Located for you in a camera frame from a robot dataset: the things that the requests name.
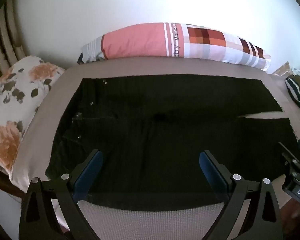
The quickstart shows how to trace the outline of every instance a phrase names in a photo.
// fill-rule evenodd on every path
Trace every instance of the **silver screw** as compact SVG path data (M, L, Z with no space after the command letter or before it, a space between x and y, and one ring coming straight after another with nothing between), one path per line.
M241 176L239 174L233 174L232 176L235 180L240 180Z
M64 180L69 179L69 177L70 177L70 175L68 173L64 173L61 175L61 179L64 179Z
M263 179L263 182L266 183L266 184L270 184L270 180L267 179L267 178L264 178L264 179Z
M33 179L31 179L31 183L36 184L39 181L38 177L34 177Z

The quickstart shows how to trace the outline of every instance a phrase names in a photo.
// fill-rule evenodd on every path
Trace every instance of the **bed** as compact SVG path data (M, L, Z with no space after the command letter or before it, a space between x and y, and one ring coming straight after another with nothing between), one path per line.
M296 137L300 138L300 109L288 95L282 77L272 76L247 66L200 59L137 57L94 62L74 66L67 70L47 94L19 146L19 153L10 178L11 182L26 191L33 177L39 177L41 180L48 179L45 171L49 165L52 142L59 120L82 78L160 74L222 75L259 79L282 107L283 112L261 113L251 116L251 118L288 117ZM283 175L273 181L280 207L290 199L281 189L283 181ZM67 227L58 203L56 201L53 203L59 223ZM199 239L212 225L223 205L216 204L170 212L116 210L85 201L81 201L79 206L92 228L102 239L119 236L123 239L136 236L143 238L149 232L152 233L154 239L181 239L185 234L190 235L190 239ZM239 229L236 227L232 234L238 233Z

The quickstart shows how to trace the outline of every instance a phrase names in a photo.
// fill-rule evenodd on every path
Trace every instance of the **floral fabric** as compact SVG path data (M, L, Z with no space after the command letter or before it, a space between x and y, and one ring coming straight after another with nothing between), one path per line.
M64 71L29 56L15 63L0 78L0 166L8 174L32 118Z

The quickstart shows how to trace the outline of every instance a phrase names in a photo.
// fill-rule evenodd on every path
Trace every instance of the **checkered pattern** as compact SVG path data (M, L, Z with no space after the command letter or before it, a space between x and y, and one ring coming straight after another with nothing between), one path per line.
M270 56L251 42L178 23L138 24L107 33L82 47L78 63L136 56L211 59L264 71L270 66Z
M270 65L270 56L263 49L242 38L200 26L181 26L184 57L248 65L264 71Z

